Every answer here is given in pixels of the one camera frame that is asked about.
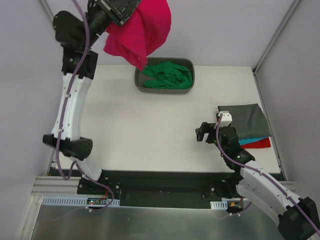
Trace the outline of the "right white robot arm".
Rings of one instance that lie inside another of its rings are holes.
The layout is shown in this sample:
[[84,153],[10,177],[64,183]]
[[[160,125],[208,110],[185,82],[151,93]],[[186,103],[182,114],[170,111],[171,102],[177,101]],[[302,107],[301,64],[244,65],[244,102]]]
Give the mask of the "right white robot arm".
[[259,162],[239,144],[235,128],[203,122],[195,130],[196,140],[215,144],[226,165],[234,171],[234,180],[225,184],[230,197],[248,199],[277,226],[285,240],[308,240],[320,233],[317,205],[302,198],[267,173]]

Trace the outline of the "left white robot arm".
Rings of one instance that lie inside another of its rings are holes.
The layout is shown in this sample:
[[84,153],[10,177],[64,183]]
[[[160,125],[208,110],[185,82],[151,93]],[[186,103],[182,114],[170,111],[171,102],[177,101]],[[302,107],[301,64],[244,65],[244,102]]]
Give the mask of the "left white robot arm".
[[139,0],[90,0],[84,12],[77,1],[73,2],[81,19],[66,10],[53,18],[55,39],[63,48],[62,95],[58,115],[50,134],[42,141],[68,157],[77,166],[88,188],[99,195],[105,191],[106,183],[100,179],[102,168],[90,158],[93,141],[81,136],[81,120],[85,100],[94,79],[98,53],[92,46],[111,24],[123,26],[140,4]]

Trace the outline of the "magenta t shirt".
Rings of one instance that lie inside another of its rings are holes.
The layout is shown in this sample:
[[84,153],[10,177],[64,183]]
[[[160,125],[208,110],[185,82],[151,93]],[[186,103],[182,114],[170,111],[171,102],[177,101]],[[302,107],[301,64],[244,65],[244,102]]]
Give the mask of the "magenta t shirt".
[[107,27],[103,50],[143,71],[148,56],[166,42],[171,25],[172,14],[166,0],[143,0],[124,25],[112,23]]

